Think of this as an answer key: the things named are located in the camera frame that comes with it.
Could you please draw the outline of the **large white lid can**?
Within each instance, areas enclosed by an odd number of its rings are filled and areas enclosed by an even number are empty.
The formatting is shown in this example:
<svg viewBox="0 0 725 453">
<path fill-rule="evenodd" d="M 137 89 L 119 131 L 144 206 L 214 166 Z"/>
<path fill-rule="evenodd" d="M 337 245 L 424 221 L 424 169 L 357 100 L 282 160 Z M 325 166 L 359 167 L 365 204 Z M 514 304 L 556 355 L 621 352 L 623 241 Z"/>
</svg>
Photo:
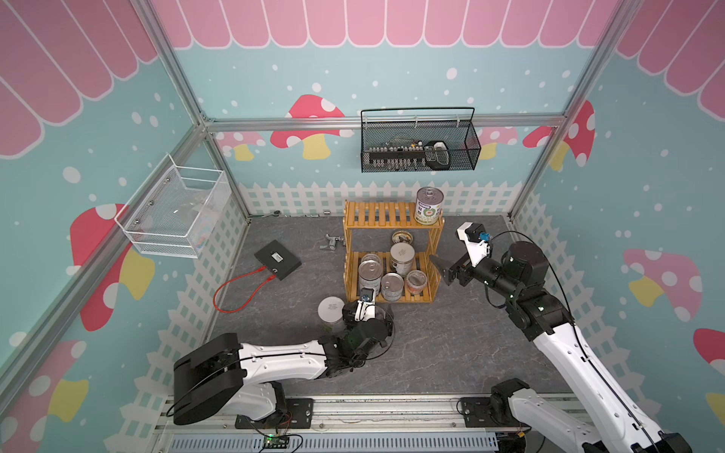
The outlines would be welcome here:
<svg viewBox="0 0 725 453">
<path fill-rule="evenodd" d="M 340 333 L 346 328 L 343 317 L 345 301 L 337 296 L 328 296 L 318 305 L 317 313 L 326 332 Z"/>
</svg>

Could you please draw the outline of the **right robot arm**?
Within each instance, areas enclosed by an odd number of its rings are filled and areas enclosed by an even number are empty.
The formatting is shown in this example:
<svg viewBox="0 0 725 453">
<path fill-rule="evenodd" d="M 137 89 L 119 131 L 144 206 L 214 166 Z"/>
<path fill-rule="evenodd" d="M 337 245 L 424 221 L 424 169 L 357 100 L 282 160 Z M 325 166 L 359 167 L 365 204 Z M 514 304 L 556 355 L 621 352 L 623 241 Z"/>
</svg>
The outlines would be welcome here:
<svg viewBox="0 0 725 453">
<path fill-rule="evenodd" d="M 442 281 L 483 283 L 504 299 L 515 326 L 564 378 L 591 421 L 549 404 L 523 381 L 509 379 L 494 392 L 504 416 L 530 426 L 566 452 L 689 452 L 681 434 L 666 432 L 647 416 L 583 339 L 568 306 L 544 288 L 551 266 L 530 242 L 515 242 L 501 260 L 488 258 L 487 242 L 469 243 L 450 263 L 433 256 Z"/>
</svg>

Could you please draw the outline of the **short silver can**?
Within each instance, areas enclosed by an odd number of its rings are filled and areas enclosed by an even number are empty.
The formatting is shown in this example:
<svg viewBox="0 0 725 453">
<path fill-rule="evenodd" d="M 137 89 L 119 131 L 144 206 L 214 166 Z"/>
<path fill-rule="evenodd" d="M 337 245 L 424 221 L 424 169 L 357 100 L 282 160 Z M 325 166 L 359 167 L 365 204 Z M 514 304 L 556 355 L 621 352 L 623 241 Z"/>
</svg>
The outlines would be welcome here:
<svg viewBox="0 0 725 453">
<path fill-rule="evenodd" d="M 381 278 L 381 296 L 387 302 L 401 300 L 404 288 L 404 278 L 397 273 L 388 273 Z"/>
</svg>

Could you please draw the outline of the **green label pull-tab can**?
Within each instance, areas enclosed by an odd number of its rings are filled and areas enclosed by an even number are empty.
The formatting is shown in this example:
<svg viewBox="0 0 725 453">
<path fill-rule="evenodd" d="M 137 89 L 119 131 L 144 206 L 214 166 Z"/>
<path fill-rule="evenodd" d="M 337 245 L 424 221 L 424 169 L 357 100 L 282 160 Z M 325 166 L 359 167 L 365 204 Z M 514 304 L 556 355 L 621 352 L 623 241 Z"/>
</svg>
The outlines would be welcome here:
<svg viewBox="0 0 725 453">
<path fill-rule="evenodd" d="M 422 187 L 416 193 L 415 220 L 421 225 L 435 224 L 441 217 L 443 192 L 435 187 Z"/>
</svg>

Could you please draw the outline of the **tall silver green can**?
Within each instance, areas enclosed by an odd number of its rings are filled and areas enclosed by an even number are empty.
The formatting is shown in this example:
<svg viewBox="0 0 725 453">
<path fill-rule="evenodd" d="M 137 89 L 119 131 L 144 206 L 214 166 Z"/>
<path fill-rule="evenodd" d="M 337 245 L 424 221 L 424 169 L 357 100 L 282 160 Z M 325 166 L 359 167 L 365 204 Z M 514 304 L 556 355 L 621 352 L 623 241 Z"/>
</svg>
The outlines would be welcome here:
<svg viewBox="0 0 725 453">
<path fill-rule="evenodd" d="M 364 273 L 364 271 L 360 268 L 360 264 L 358 267 L 358 292 L 360 293 L 362 288 L 373 288 L 376 290 L 376 297 L 379 294 L 379 289 L 381 288 L 381 278 L 383 277 L 383 271 L 377 273 L 377 274 L 367 274 Z"/>
</svg>

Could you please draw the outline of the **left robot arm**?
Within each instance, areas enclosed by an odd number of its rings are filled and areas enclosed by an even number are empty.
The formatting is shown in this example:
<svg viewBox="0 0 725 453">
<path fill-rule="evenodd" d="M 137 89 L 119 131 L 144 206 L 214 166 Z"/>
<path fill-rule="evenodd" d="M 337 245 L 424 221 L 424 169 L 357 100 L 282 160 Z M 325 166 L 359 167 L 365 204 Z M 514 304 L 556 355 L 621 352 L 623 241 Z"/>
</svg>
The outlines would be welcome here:
<svg viewBox="0 0 725 453">
<path fill-rule="evenodd" d="M 218 414 L 262 422 L 286 410 L 281 383 L 351 373 L 392 345 L 395 319 L 372 304 L 343 307 L 346 328 L 298 345 L 251 345 L 222 334 L 176 360 L 173 403 L 166 415 L 178 426 Z"/>
</svg>

